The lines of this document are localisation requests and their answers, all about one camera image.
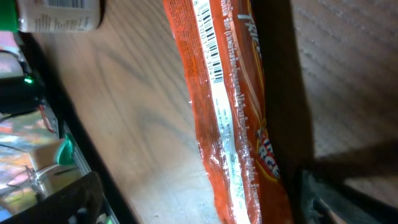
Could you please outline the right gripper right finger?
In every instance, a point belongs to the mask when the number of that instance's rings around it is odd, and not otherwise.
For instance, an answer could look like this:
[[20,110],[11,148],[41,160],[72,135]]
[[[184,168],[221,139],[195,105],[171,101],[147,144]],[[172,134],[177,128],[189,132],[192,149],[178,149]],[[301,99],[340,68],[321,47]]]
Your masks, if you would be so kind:
[[308,223],[397,223],[397,209],[309,170],[300,174],[300,209]]

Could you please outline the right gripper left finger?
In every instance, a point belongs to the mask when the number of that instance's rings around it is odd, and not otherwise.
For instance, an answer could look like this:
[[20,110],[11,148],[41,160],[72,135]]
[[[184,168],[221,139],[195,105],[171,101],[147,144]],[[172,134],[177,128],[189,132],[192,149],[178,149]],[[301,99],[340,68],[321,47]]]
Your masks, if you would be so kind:
[[96,223],[103,205],[101,180],[90,172],[33,207],[2,221],[3,224],[23,223]]

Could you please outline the green-lid seasoning jar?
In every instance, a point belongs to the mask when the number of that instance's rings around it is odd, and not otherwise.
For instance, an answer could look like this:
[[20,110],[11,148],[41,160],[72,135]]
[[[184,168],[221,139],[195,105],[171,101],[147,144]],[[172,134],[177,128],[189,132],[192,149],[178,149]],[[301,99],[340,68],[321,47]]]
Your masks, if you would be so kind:
[[88,32],[100,20],[100,0],[1,0],[2,31]]

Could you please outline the red Top snack bar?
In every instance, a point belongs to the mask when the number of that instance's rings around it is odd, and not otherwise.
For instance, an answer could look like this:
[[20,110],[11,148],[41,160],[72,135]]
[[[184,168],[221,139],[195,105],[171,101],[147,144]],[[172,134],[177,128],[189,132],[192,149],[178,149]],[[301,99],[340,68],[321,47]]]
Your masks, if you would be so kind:
[[165,0],[201,159],[223,223],[292,223],[267,133],[265,74],[251,1]]

